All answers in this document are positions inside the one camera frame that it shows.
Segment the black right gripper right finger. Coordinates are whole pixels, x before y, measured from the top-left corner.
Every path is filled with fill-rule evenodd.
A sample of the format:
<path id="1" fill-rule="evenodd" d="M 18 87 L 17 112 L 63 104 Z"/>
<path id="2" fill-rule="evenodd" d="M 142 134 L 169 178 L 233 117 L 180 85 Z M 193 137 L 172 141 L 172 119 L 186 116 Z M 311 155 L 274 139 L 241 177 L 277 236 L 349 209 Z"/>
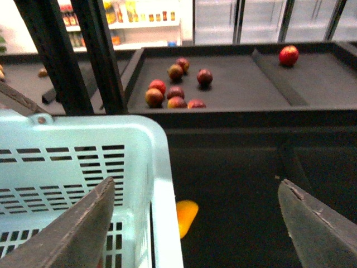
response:
<path id="1" fill-rule="evenodd" d="M 289 180 L 278 200 L 302 267 L 356 267 L 355 223 Z"/>

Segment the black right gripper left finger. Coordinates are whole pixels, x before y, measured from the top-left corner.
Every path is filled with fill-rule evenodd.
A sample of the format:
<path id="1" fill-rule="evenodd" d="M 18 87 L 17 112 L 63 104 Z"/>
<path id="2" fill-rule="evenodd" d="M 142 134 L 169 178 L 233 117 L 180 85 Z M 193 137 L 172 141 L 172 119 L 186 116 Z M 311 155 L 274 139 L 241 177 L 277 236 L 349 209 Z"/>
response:
<path id="1" fill-rule="evenodd" d="M 112 219 L 114 180 L 104 179 L 38 234 L 1 259 L 1 267 L 97 267 Z"/>

